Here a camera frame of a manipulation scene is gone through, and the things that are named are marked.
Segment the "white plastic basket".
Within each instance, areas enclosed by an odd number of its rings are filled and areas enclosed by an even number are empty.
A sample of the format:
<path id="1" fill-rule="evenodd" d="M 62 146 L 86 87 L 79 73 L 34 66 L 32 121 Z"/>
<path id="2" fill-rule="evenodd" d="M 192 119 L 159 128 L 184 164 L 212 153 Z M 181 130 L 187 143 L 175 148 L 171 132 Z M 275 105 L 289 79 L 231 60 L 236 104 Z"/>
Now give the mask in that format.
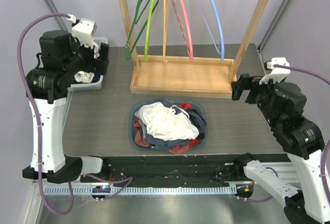
<path id="1" fill-rule="evenodd" d="M 101 43 L 108 44 L 108 39 L 106 37 L 96 37 L 94 38 L 94 42 L 100 45 Z M 85 90 L 100 90 L 102 88 L 103 83 L 103 75 L 100 75 L 98 80 L 91 83 L 81 83 L 81 84 L 72 84 L 68 91 L 85 91 Z"/>

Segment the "pink hanger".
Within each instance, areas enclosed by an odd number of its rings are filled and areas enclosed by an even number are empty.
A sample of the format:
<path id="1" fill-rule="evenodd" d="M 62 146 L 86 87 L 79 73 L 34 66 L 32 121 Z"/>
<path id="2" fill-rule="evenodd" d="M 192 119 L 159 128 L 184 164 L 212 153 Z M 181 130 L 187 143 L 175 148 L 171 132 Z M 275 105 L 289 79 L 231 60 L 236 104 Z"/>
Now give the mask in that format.
<path id="1" fill-rule="evenodd" d="M 172 6 L 174 8 L 174 13 L 176 15 L 176 19 L 179 25 L 179 29 L 181 31 L 181 35 L 183 37 L 185 46 L 187 48 L 187 53 L 190 62 L 193 62 L 193 45 L 192 45 L 192 37 L 191 37 L 191 30 L 190 30 L 190 24 L 189 24 L 189 18 L 186 11 L 186 6 L 184 0 L 178 0 L 179 6 L 181 7 L 183 18 L 178 13 L 178 9 L 176 7 L 176 3 L 174 0 L 171 0 Z"/>

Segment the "green plastic hanger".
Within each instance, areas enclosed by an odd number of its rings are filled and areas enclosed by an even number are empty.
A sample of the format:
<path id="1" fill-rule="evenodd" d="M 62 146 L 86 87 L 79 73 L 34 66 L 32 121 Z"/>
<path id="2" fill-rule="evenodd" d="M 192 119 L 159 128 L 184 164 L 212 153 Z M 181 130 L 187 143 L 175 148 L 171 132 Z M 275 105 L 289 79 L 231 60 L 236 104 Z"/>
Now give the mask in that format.
<path id="1" fill-rule="evenodd" d="M 142 15 L 146 11 L 147 7 L 151 7 L 151 15 L 154 14 L 156 8 L 158 7 L 160 0 L 137 0 L 136 3 L 136 8 L 135 8 L 135 15 L 131 24 L 131 28 L 129 30 L 128 36 L 127 36 L 127 41 L 125 44 L 125 58 L 127 60 L 131 59 L 131 56 L 133 54 L 133 49 L 136 47 L 137 42 L 139 41 L 143 31 L 145 30 L 147 26 L 147 20 L 144 22 L 144 24 L 141 27 L 141 30 L 139 31 L 135 41 L 133 42 L 132 45 L 129 45 L 129 42 L 131 38 L 133 37 L 133 31 L 135 26 L 139 23 Z"/>

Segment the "yellow hanger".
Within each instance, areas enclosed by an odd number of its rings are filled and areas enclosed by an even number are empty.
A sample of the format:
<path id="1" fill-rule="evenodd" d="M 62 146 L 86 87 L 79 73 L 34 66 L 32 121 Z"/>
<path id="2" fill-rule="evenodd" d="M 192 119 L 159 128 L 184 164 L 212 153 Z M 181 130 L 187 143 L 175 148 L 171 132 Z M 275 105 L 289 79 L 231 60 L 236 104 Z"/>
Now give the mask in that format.
<path id="1" fill-rule="evenodd" d="M 162 60 L 166 63 L 167 49 L 167 31 L 168 31 L 168 8 L 169 0 L 163 0 L 163 44 L 162 44 Z"/>

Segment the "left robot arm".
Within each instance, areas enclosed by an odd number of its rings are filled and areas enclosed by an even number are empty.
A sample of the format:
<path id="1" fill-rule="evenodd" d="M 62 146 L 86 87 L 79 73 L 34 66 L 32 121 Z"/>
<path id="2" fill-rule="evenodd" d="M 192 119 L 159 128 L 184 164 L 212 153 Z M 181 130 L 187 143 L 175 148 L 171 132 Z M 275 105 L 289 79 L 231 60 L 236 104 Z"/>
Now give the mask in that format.
<path id="1" fill-rule="evenodd" d="M 110 175 L 103 159 L 97 156 L 68 156 L 63 151 L 63 119 L 68 89 L 79 71 L 105 75 L 109 64 L 107 43 L 85 47 L 79 38 L 64 30 L 45 32 L 39 39 L 41 51 L 36 54 L 37 66 L 26 81 L 31 92 L 30 108 L 34 131 L 32 161 L 22 170 L 26 179 L 47 179 L 61 184 L 92 174 L 98 182 Z"/>

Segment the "navy folded shirt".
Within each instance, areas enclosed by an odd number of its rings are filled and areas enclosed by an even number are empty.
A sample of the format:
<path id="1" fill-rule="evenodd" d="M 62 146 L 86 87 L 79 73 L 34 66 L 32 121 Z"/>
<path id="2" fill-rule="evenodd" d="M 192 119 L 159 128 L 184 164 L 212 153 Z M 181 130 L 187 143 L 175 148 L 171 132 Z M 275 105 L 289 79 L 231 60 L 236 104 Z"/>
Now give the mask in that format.
<path id="1" fill-rule="evenodd" d="M 98 82 L 98 81 L 100 80 L 100 78 L 101 78 L 101 75 L 95 73 L 95 74 L 94 74 L 94 77 L 93 77 L 93 79 L 92 79 L 92 83 L 96 83 L 96 82 Z"/>

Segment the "light blue hanger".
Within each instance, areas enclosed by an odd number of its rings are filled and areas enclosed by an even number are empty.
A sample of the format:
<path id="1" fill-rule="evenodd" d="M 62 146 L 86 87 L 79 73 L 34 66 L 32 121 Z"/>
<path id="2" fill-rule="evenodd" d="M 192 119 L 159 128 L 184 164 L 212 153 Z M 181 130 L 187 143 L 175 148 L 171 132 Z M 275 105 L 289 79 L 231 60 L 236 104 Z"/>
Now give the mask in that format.
<path id="1" fill-rule="evenodd" d="M 224 62 L 224 59 L 225 59 L 224 33 L 223 33 L 221 18 L 219 15 L 219 11 L 217 9 L 216 2 L 215 2 L 215 0 L 209 0 L 210 6 L 212 9 L 212 13 L 214 15 L 214 20 L 212 22 L 209 22 L 207 20 L 206 14 L 204 12 L 204 7 L 202 5 L 202 1 L 201 0 L 195 0 L 195 1 L 199 8 L 199 11 L 202 15 L 202 18 L 204 20 L 204 23 L 206 25 L 210 38 L 212 40 L 214 49 L 215 49 L 220 61 Z"/>

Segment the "wooden clothes rack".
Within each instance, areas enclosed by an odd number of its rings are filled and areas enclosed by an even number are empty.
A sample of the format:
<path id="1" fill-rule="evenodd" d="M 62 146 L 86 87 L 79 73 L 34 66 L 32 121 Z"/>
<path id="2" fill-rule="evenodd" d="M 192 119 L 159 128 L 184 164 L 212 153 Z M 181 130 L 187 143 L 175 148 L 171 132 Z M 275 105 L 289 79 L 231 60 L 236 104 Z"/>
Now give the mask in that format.
<path id="1" fill-rule="evenodd" d="M 231 82 L 236 81 L 237 71 L 245 56 L 249 43 L 255 33 L 269 0 L 258 0 L 248 28 L 244 34 L 235 59 L 168 56 L 166 63 L 162 55 L 139 55 L 136 48 L 131 56 L 134 69 L 130 90 L 139 94 L 169 94 L 189 97 L 225 98 L 232 95 Z M 127 0 L 119 0 L 126 36 L 132 21 L 129 16 Z"/>

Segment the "white tank top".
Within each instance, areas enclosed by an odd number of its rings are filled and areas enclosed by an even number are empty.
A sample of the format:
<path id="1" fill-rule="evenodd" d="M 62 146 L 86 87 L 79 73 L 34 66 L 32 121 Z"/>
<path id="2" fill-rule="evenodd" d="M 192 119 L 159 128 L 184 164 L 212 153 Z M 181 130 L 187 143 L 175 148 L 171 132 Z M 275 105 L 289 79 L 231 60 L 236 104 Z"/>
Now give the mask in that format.
<path id="1" fill-rule="evenodd" d="M 135 116 L 146 126 L 146 132 L 154 138 L 168 140 L 192 140 L 199 135 L 190 115 L 182 108 L 161 102 L 143 105 Z"/>

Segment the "lime green hanger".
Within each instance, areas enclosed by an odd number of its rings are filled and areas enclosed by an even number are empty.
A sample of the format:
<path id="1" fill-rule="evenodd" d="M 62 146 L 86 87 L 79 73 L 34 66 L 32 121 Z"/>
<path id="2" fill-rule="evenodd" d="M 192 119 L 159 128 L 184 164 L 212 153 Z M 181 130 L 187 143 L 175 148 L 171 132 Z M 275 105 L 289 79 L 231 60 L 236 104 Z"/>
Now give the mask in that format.
<path id="1" fill-rule="evenodd" d="M 154 11 L 157 9 L 159 4 L 159 0 L 151 0 L 150 7 L 147 16 L 147 23 L 146 23 L 146 33 L 145 33 L 145 45 L 144 45 L 144 61 L 148 61 L 148 51 L 150 47 L 150 39 L 151 39 L 151 24 L 152 24 L 152 15 Z"/>

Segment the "maroon graphic tank top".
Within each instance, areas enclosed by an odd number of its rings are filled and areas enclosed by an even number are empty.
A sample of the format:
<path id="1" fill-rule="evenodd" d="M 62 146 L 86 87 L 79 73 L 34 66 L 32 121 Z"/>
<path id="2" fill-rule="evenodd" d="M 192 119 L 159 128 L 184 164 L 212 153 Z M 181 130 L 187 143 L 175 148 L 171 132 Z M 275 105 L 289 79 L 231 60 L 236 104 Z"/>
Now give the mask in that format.
<path id="1" fill-rule="evenodd" d="M 192 147 L 192 140 L 162 140 L 155 138 L 146 132 L 146 125 L 138 118 L 133 120 L 133 126 L 137 131 L 134 142 L 140 147 L 169 151 L 174 154 L 182 154 Z"/>

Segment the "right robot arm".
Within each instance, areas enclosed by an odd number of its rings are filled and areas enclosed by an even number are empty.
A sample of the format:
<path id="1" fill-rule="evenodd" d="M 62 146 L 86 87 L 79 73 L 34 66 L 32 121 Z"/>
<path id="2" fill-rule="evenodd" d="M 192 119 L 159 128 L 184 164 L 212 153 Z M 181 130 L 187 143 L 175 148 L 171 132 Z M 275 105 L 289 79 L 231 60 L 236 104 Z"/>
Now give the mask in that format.
<path id="1" fill-rule="evenodd" d="M 132 187 L 206 188 L 231 181 L 252 181 L 265 189 L 284 209 L 291 223 L 329 223 L 329 143 L 319 127 L 303 116 L 306 97 L 298 85 L 285 79 L 292 68 L 284 57 L 265 63 L 265 76 L 242 74 L 232 83 L 232 99 L 249 94 L 248 104 L 262 112 L 276 141 L 292 162 L 300 188 L 288 185 L 250 153 L 224 165 L 217 156 L 106 157 L 101 176 L 106 183 Z"/>

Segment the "navy tank top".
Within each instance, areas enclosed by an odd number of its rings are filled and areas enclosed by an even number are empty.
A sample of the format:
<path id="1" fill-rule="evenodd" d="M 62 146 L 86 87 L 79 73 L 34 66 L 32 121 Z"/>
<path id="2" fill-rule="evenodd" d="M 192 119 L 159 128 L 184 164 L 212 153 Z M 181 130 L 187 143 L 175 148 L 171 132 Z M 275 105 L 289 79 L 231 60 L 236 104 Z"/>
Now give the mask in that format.
<path id="1" fill-rule="evenodd" d="M 195 115 L 195 113 L 193 113 L 192 109 L 184 109 L 189 115 L 190 115 L 190 121 L 197 127 L 198 131 L 199 131 L 199 135 L 201 134 L 201 129 L 205 127 L 205 122 L 204 120 L 199 116 L 199 115 Z"/>

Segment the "teal plastic tub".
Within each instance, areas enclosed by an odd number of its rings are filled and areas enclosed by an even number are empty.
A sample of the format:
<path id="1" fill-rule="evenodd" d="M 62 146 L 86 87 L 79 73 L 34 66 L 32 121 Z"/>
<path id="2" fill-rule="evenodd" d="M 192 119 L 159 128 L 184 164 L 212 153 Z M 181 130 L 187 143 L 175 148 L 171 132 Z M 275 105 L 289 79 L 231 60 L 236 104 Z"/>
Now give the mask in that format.
<path id="1" fill-rule="evenodd" d="M 128 138 L 129 138 L 129 141 L 130 143 L 140 149 L 140 150 L 144 150 L 144 151 L 152 151 L 152 150 L 155 150 L 155 149 L 151 149 L 151 148 L 144 148 L 144 147 L 140 147 L 138 146 L 137 144 L 135 144 L 134 142 L 134 138 L 135 138 L 135 135 L 137 133 L 137 131 L 134 129 L 134 126 L 133 126 L 133 120 L 137 118 L 137 116 L 135 115 L 135 113 L 144 105 L 146 104 L 150 104 L 150 103 L 153 103 L 155 102 L 156 100 L 160 100 L 161 102 L 165 102 L 166 103 L 166 106 L 168 105 L 176 105 L 176 106 L 179 106 L 180 104 L 182 103 L 190 103 L 192 105 L 192 108 L 188 108 L 188 109 L 192 109 L 193 110 L 193 113 L 195 113 L 194 116 L 196 115 L 199 115 L 205 122 L 205 127 L 201 129 L 201 134 L 198 135 L 198 137 L 204 137 L 202 139 L 202 142 L 200 142 L 197 146 L 195 147 L 192 147 L 191 149 L 198 149 L 200 147 L 202 147 L 204 145 L 204 143 L 206 142 L 207 140 L 207 137 L 208 137 L 208 130 L 207 130 L 207 119 L 206 119 L 206 114 L 205 114 L 205 111 L 204 111 L 204 108 L 196 101 L 183 101 L 183 100 L 167 100 L 167 99 L 164 99 L 164 98 L 157 98 L 157 99 L 154 99 L 154 100 L 150 100 L 150 101 L 142 101 L 142 102 L 139 102 L 137 103 L 130 111 L 130 114 L 129 114 L 129 122 L 128 122 Z"/>

